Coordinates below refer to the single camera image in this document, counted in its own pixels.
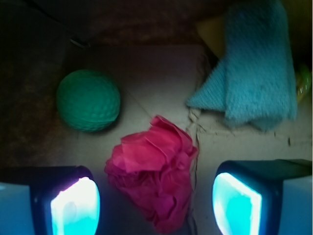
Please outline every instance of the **blue towel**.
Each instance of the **blue towel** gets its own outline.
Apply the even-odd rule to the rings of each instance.
[[[252,123],[266,131],[297,114],[296,81],[286,11],[279,0],[230,7],[226,53],[189,107],[225,112],[233,128]]]

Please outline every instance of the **microfiber cloth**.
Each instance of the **microfiber cloth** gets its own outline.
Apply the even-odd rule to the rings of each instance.
[[[279,0],[231,6],[226,53],[187,106],[225,112],[233,128],[252,123],[266,131],[297,113],[296,81],[286,11]]]

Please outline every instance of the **glowing cyan light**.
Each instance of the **glowing cyan light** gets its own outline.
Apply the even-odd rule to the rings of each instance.
[[[93,235],[100,213],[98,187],[88,177],[61,191],[51,201],[54,235]]]
[[[262,196],[229,173],[219,174],[213,184],[213,211],[224,235],[257,235]]]

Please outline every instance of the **dimpled ball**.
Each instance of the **dimpled ball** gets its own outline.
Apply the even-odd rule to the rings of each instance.
[[[120,94],[117,86],[102,73],[78,70],[61,81],[57,109],[61,119],[72,128],[99,131],[116,120]]]

